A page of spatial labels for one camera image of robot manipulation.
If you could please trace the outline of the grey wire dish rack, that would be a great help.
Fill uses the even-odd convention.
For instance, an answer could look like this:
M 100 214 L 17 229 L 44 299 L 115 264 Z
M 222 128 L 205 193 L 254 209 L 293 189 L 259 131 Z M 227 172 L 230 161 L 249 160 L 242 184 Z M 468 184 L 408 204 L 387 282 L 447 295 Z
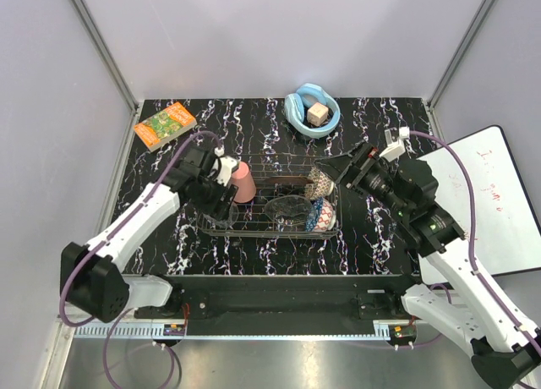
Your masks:
M 301 178 L 309 176 L 317 156 L 292 153 L 242 154 L 248 164 L 256 194 L 247 203 L 235 203 L 229 218 L 218 222 L 209 216 L 197 216 L 198 229 L 211 236 L 249 238 L 328 239 L 341 230 L 342 205 L 338 189 L 325 199 L 331 205 L 331 227 L 307 229 L 309 213 L 315 203 L 305 196 Z

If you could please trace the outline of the clear glass mug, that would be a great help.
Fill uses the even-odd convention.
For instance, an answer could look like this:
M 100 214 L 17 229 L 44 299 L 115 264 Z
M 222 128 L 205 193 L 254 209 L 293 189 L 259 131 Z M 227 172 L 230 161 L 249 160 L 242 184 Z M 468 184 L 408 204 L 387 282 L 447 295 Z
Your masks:
M 210 218 L 210 222 L 219 229 L 227 229 L 233 226 L 233 224 L 238 220 L 239 209 L 238 205 L 233 202 L 228 207 L 227 212 L 220 218 Z

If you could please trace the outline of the brown patterned bowl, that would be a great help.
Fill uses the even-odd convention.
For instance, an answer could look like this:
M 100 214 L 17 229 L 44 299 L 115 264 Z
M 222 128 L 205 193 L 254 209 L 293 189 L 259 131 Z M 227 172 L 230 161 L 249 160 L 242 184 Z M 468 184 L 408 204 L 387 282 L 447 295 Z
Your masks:
M 308 175 L 309 183 L 304 187 L 304 195 L 309 200 L 326 198 L 335 188 L 335 183 L 316 166 L 313 166 Z

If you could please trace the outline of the orange patterned white bowl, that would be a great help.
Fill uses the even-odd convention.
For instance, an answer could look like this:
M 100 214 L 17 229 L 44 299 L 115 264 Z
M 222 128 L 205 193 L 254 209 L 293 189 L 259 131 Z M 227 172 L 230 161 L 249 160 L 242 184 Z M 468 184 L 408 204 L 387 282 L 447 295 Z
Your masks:
M 336 211 L 327 199 L 320 198 L 317 202 L 320 203 L 320 214 L 318 215 L 314 230 L 316 232 L 329 231 L 336 223 Z

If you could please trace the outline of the red floral plate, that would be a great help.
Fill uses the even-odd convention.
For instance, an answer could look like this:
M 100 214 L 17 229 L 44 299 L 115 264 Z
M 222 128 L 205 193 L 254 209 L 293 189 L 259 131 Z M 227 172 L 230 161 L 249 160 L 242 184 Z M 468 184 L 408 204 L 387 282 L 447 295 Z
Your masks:
M 297 186 L 306 186 L 314 184 L 314 180 L 305 176 L 274 176 L 265 178 L 264 184 L 289 184 Z

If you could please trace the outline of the clear glass plate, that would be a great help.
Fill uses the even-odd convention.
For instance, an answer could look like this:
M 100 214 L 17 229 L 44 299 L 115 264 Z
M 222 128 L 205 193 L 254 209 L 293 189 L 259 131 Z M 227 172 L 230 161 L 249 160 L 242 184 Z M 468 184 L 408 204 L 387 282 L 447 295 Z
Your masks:
M 290 194 L 267 202 L 263 213 L 279 227 L 304 229 L 311 208 L 312 202 L 305 196 Z

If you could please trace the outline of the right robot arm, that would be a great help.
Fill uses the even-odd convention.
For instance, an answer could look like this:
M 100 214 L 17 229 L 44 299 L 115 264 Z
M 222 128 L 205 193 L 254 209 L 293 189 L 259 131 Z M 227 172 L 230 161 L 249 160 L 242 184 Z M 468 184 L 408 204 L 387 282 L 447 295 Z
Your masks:
M 425 284 L 384 297 L 388 315 L 426 321 L 455 343 L 491 388 L 511 388 L 540 366 L 540 328 L 510 300 L 471 255 L 471 233 L 435 200 L 438 181 L 430 165 L 400 161 L 392 173 L 380 153 L 362 143 L 349 152 L 319 159 L 315 166 L 340 185 L 367 194 L 390 212 L 407 249 L 438 270 L 462 299 L 458 309 Z

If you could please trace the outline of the pink plastic cup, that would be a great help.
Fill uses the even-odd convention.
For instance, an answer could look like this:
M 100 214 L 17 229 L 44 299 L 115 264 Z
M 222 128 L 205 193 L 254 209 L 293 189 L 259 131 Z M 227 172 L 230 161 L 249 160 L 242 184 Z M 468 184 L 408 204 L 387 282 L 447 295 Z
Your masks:
M 232 173 L 231 183 L 238 188 L 233 199 L 234 202 L 245 204 L 255 197 L 256 186 L 249 165 L 246 162 L 239 162 L 238 169 Z

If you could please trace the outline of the blue triangle patterned bowl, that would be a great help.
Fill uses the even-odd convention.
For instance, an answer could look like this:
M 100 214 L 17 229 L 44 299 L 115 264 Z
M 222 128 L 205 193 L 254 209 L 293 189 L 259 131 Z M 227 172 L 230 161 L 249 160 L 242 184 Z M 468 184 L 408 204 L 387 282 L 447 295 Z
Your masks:
M 325 202 L 325 199 L 323 197 L 319 197 L 317 200 L 313 202 L 312 208 L 310 209 L 310 212 L 305 222 L 306 232 L 313 232 L 316 229 L 316 226 L 318 225 L 318 221 L 320 219 L 322 209 L 324 207 L 324 202 Z

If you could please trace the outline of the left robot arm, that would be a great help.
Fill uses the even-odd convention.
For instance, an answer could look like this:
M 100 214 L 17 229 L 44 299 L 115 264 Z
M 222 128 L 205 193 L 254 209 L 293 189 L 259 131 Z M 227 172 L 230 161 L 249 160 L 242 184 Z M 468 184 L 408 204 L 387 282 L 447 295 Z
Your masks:
M 172 282 L 163 276 L 128 277 L 123 271 L 136 249 L 186 204 L 215 220 L 227 220 L 238 190 L 232 175 L 239 164 L 219 148 L 189 148 L 109 227 L 83 245 L 64 248 L 62 299 L 104 323 L 126 309 L 143 307 L 153 307 L 166 318 L 176 316 L 183 298 Z

